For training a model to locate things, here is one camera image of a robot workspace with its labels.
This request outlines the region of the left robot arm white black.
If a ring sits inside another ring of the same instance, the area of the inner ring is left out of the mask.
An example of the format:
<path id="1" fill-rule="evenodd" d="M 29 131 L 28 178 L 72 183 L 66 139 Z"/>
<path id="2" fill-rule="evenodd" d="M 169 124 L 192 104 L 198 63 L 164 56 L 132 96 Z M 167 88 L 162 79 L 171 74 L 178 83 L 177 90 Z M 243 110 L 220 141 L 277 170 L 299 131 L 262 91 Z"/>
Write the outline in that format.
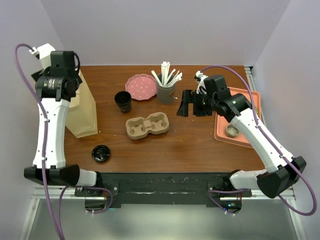
<path id="1" fill-rule="evenodd" d="M 38 101 L 39 128 L 37 150 L 24 177 L 40 185 L 84 186 L 92 196 L 99 196 L 104 184 L 95 171 L 66 165 L 64 139 L 67 113 L 82 80 L 80 59 L 73 51 L 52 51 L 50 64 L 32 74 Z"/>

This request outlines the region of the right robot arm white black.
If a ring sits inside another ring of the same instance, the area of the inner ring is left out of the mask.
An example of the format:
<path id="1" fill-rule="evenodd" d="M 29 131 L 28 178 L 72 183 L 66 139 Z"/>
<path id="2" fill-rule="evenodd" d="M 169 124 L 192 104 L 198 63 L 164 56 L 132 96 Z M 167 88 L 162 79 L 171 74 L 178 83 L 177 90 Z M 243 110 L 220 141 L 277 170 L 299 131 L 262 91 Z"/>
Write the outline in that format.
<path id="1" fill-rule="evenodd" d="M 193 105 L 193 114 L 197 117 L 216 112 L 244 135 L 264 164 L 263 170 L 235 170 L 225 177 L 222 189 L 227 196 L 251 189 L 260 190 L 273 199 L 300 179 L 307 165 L 305 159 L 294 157 L 274 138 L 242 93 L 232 95 L 222 75 L 205 78 L 200 89 L 200 92 L 183 90 L 176 114 L 188 117 L 189 104 Z"/>

